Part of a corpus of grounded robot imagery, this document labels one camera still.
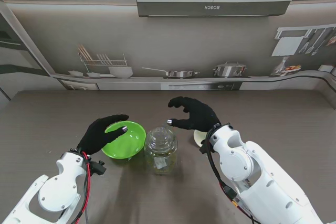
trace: glass jar with spice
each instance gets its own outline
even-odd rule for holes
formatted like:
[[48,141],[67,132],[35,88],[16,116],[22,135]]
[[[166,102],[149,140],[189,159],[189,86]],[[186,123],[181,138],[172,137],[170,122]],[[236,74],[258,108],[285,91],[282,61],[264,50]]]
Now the glass jar with spice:
[[146,137],[144,154],[147,166],[156,174],[169,174],[177,166],[177,139],[169,126],[151,130]]

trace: red cable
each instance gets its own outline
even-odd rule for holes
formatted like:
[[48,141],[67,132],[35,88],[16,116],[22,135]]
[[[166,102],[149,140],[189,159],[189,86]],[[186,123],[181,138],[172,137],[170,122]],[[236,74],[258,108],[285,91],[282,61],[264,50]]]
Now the red cable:
[[[85,152],[82,152],[85,159],[88,160],[89,157]],[[91,170],[90,170],[90,164],[87,163],[86,164],[87,167],[87,176],[88,176],[88,191],[87,191],[87,195],[86,195],[86,199],[85,199],[85,205],[83,207],[82,213],[84,213],[85,209],[88,207],[88,203],[89,203],[89,197],[90,197],[90,188],[91,188]]]

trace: kitchen counter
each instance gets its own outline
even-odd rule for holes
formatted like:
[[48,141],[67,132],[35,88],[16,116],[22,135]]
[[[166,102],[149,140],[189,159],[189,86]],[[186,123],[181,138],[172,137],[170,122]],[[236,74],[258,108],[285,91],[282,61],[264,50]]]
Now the kitchen counter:
[[[240,131],[244,142],[261,145],[298,182],[324,223],[336,220],[336,114],[318,92],[285,90],[21,92],[0,114],[0,220],[37,177],[58,173],[56,160],[77,146],[96,118],[125,113],[149,131],[169,118],[186,118],[182,109],[167,107],[178,95],[213,107],[223,123]],[[250,223],[221,192],[193,132],[175,133],[180,161],[169,176],[148,172],[142,152],[129,161],[110,159],[103,152],[92,156],[104,161],[107,171],[92,177],[89,223]],[[59,216],[42,214],[36,200],[30,208],[53,221]]]

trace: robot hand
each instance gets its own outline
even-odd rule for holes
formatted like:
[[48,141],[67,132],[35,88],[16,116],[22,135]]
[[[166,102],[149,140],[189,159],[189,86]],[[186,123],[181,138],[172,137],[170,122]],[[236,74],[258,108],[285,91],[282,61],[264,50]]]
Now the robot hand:
[[128,130],[125,126],[115,131],[105,133],[106,128],[112,123],[126,121],[128,118],[128,115],[111,115],[95,120],[77,145],[77,149],[81,149],[81,151],[86,152],[88,155],[100,151],[105,145],[111,143]]
[[169,119],[167,124],[186,129],[208,132],[215,124],[221,124],[215,112],[206,104],[189,97],[176,97],[170,100],[168,107],[179,108],[183,106],[183,112],[189,113],[187,120]]

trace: pot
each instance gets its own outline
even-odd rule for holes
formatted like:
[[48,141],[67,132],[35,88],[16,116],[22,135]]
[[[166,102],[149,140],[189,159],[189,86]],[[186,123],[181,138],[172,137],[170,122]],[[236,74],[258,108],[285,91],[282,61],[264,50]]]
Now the pot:
[[225,63],[215,67],[214,77],[239,77],[246,69],[246,65],[239,63]]
[[200,73],[200,72],[195,72],[195,71],[166,71],[166,70],[160,70],[160,69],[154,69],[154,68],[143,68],[143,69],[165,72],[165,74],[168,78],[181,78],[181,79],[183,79],[183,78],[193,78],[198,73]]

